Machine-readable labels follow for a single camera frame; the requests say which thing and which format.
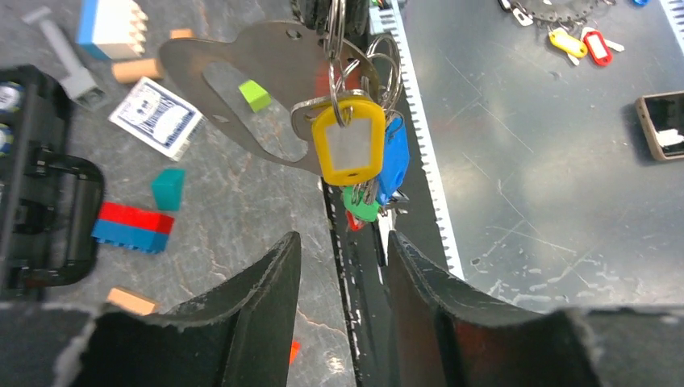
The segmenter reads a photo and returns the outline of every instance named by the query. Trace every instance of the black object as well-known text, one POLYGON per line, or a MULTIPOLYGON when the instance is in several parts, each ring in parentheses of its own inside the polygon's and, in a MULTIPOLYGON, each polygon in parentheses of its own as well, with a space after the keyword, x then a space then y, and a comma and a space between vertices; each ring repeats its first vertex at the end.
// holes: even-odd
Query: black object
POLYGON ((72 104, 59 83, 36 67, 0 70, 0 82, 20 85, 16 109, 0 124, 14 140, 0 157, 0 298, 40 299, 46 286, 68 285, 92 269, 97 243, 90 232, 102 204, 104 179, 88 160, 65 155, 72 104), (66 257, 48 268, 60 178, 75 176, 66 257))
MULTIPOLYGON (((684 381, 682 307, 540 315, 451 277, 402 234, 390 233, 388 258, 393 346, 385 359, 369 354, 388 377, 370 382, 357 374, 359 386, 678 387, 684 381)), ((300 265, 299 235, 291 232, 253 266, 168 314, 0 304, 0 380, 285 386, 300 265)))
MULTIPOLYGON (((355 38, 365 34, 368 25, 369 0, 342 0, 345 3, 345 37, 357 43, 355 38)), ((323 34, 332 0, 290 0, 294 17, 307 28, 323 34)))
POLYGON ((684 134, 684 92, 645 95, 636 100, 636 112, 653 158, 659 161, 684 159, 684 142, 661 146, 658 134, 675 130, 684 134))
POLYGON ((545 2, 544 0, 515 0, 511 2, 513 7, 522 8, 534 19, 549 23, 574 22, 590 17, 599 8, 609 3, 610 0, 569 0, 567 2, 545 2))
POLYGON ((390 233, 402 387, 681 386, 684 307, 535 314, 449 276, 390 233))
POLYGON ((2 385, 285 386, 301 264, 291 232, 168 314, 14 302, 0 308, 2 385))

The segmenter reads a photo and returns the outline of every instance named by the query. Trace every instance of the blue key tag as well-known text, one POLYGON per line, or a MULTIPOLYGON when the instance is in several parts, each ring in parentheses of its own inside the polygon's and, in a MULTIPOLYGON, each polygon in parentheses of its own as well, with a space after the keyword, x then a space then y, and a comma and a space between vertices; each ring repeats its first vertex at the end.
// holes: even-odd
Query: blue key tag
POLYGON ((392 194, 404 182, 411 157, 408 153, 406 125, 402 118, 393 119, 385 130, 385 153, 382 159, 382 170, 377 175, 379 188, 377 202, 385 206, 392 194))

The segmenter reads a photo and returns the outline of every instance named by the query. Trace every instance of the wooden block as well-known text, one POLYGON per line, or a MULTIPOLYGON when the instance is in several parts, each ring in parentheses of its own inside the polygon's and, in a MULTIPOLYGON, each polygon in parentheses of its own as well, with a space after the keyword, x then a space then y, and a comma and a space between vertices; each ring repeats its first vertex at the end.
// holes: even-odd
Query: wooden block
POLYGON ((159 307, 155 301, 120 286, 110 290, 107 302, 141 316, 151 314, 159 307))
POLYGON ((171 30, 171 39, 180 39, 180 38, 194 38, 194 32, 192 31, 192 28, 181 28, 178 30, 171 30))
POLYGON ((164 69, 161 67, 161 62, 156 59, 114 63, 111 66, 111 72, 118 83, 136 83, 142 77, 150 79, 161 79, 164 77, 164 69))

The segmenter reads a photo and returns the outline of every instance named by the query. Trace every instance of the metal table surface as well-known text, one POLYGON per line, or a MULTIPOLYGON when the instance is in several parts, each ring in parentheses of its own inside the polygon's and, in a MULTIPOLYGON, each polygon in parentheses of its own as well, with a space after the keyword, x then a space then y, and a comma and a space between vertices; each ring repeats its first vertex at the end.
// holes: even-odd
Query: metal table surface
POLYGON ((606 68, 574 68, 495 0, 402 18, 465 279, 537 311, 684 302, 684 166, 653 160, 633 106, 684 89, 660 3, 594 13, 626 46, 606 68))
MULTIPOLYGON (((281 0, 137 2, 149 16, 144 57, 154 57, 174 28, 190 27, 198 37, 229 41, 251 23, 291 16, 290 3, 281 0)), ((49 6, 52 18, 72 40, 80 3, 4 0, 0 4, 0 66, 29 63, 57 79, 65 76, 40 29, 22 23, 21 16, 49 6)), ((102 245, 95 270, 75 285, 51 289, 48 300, 99 304, 113 286, 122 285, 159 301, 164 312, 247 268, 286 232, 295 230, 302 236, 302 280, 294 339, 302 349, 290 366, 288 385, 352 385, 328 219, 323 195, 316 188, 319 178, 252 157, 211 125, 199 133, 181 161, 173 163, 107 122, 107 115, 131 86, 116 83, 109 61, 95 60, 78 48, 76 52, 102 80, 112 103, 94 113, 76 110, 70 154, 102 169, 106 200, 147 209, 155 208, 149 184, 156 175, 165 168, 185 169, 184 201, 181 210, 173 213, 176 223, 165 252, 149 256, 102 245)), ((225 69, 212 70, 216 71, 208 74, 212 85, 220 94, 232 92, 226 98, 234 98, 242 80, 225 69)), ((160 83, 177 92, 169 79, 160 83)), ((271 152, 301 154, 300 140, 284 130, 290 127, 289 112, 277 103, 252 116, 248 125, 271 152)))

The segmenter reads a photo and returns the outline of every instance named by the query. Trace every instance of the green block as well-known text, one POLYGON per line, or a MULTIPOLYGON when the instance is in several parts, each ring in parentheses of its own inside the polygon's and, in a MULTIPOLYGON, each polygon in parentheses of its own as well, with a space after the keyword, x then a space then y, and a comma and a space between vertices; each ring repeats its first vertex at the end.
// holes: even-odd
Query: green block
POLYGON ((166 169, 152 182, 152 194, 156 208, 162 211, 178 211, 183 201, 183 181, 186 171, 166 169))
POLYGON ((240 92, 254 113, 271 104, 269 93, 255 81, 249 80, 240 85, 240 92))
POLYGON ((356 216, 358 219, 364 222, 375 222, 377 220, 377 213, 380 211, 380 204, 377 201, 373 201, 373 204, 368 205, 363 202, 359 204, 352 203, 352 196, 354 192, 354 187, 346 187, 342 191, 342 200, 344 202, 344 207, 356 216))

